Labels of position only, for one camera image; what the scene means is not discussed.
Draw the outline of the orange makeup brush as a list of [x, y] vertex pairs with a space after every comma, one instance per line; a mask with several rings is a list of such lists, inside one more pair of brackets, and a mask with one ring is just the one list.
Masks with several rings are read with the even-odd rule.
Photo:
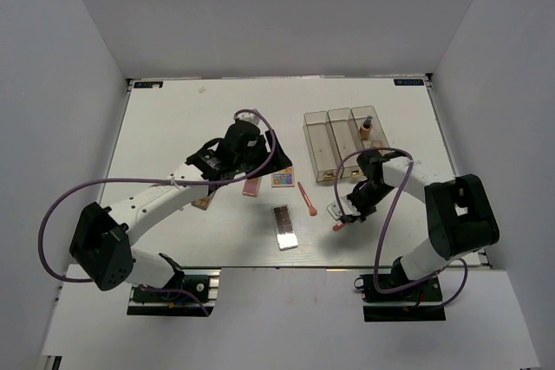
[[346, 225], [347, 225], [347, 223], [338, 222], [338, 223], [336, 223], [336, 224], [333, 225], [332, 230], [333, 230], [333, 231], [339, 231], [339, 230], [341, 230], [342, 228], [344, 228]]

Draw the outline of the foundation bottle with pump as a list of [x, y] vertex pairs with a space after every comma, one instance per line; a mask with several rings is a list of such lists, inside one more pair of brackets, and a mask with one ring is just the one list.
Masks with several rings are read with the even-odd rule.
[[362, 141], [368, 140], [372, 131], [373, 117], [371, 115], [367, 116], [363, 123], [359, 127], [359, 134]]

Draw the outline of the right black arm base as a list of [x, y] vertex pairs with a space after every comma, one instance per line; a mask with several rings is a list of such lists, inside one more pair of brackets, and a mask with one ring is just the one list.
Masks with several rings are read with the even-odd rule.
[[381, 294], [375, 289], [373, 275], [360, 275], [354, 289], [362, 295], [365, 322], [431, 322], [445, 321], [441, 306], [443, 295], [437, 277], [393, 294]]

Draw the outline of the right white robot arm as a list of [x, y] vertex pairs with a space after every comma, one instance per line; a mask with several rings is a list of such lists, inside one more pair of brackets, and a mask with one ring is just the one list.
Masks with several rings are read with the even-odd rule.
[[[417, 170], [410, 153], [386, 146], [354, 151], [338, 166], [342, 167], [352, 157], [356, 158], [365, 180], [358, 182], [345, 198], [339, 197], [337, 185], [333, 185], [338, 209], [336, 229], [365, 221], [375, 212], [378, 203], [395, 192], [375, 253], [373, 285], [377, 293], [412, 299], [421, 292], [424, 282], [439, 275], [450, 263], [462, 262], [467, 254], [500, 240], [500, 228], [478, 176], [466, 174], [440, 180]], [[428, 237], [394, 261], [389, 286], [383, 287], [378, 273], [382, 246], [404, 192], [424, 204]]]

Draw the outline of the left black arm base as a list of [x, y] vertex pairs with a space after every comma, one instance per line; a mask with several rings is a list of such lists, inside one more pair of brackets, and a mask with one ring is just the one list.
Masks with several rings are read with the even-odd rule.
[[208, 317], [218, 297], [220, 269], [186, 269], [180, 292], [159, 293], [133, 286], [127, 315]]

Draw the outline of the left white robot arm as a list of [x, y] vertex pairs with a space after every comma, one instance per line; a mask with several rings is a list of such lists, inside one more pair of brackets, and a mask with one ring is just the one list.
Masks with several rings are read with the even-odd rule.
[[175, 299], [184, 282], [179, 265], [162, 253], [135, 249], [137, 241], [166, 217], [239, 174], [259, 178], [291, 165], [272, 131], [262, 133], [250, 121], [236, 120], [224, 137], [206, 142], [161, 184], [106, 207], [87, 205], [69, 253], [102, 291], [129, 282], [153, 287], [163, 299]]

